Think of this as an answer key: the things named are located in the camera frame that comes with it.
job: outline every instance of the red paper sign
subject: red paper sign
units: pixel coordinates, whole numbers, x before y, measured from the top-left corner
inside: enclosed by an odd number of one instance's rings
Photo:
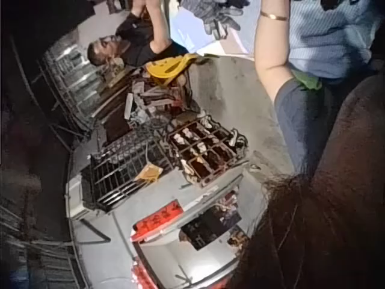
[[[173,200],[157,212],[137,222],[134,226],[136,233],[131,241],[138,241],[145,234],[158,229],[161,225],[173,220],[183,213],[182,207],[177,200]]]

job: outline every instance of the bracelet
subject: bracelet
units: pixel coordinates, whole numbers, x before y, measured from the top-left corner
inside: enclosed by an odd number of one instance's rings
[[[277,16],[274,14],[268,14],[268,13],[265,13],[263,11],[260,12],[260,15],[265,16],[267,18],[270,18],[272,20],[279,20],[279,21],[287,21],[289,19],[288,17],[282,17],[282,16]]]

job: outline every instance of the metal grate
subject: metal grate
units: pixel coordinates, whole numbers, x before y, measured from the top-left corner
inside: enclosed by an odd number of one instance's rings
[[[146,155],[149,162],[163,169],[162,175],[172,170],[156,132],[141,125],[91,156],[91,190],[100,207],[110,210],[147,185],[134,180],[147,164]]]

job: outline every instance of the gray glove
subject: gray glove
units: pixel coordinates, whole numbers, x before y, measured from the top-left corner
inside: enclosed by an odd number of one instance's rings
[[[214,34],[218,40],[220,39],[218,23],[222,24],[226,33],[228,27],[237,31],[241,29],[239,24],[230,16],[240,16],[243,11],[220,5],[226,2],[227,0],[182,0],[180,6],[192,12],[195,17],[200,18],[205,26],[206,34]]]

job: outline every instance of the green cloth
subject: green cloth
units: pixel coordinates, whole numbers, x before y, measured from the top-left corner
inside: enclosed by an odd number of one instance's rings
[[[299,80],[309,90],[320,90],[322,88],[322,82],[318,77],[310,76],[307,73],[299,70],[292,70],[295,78]]]

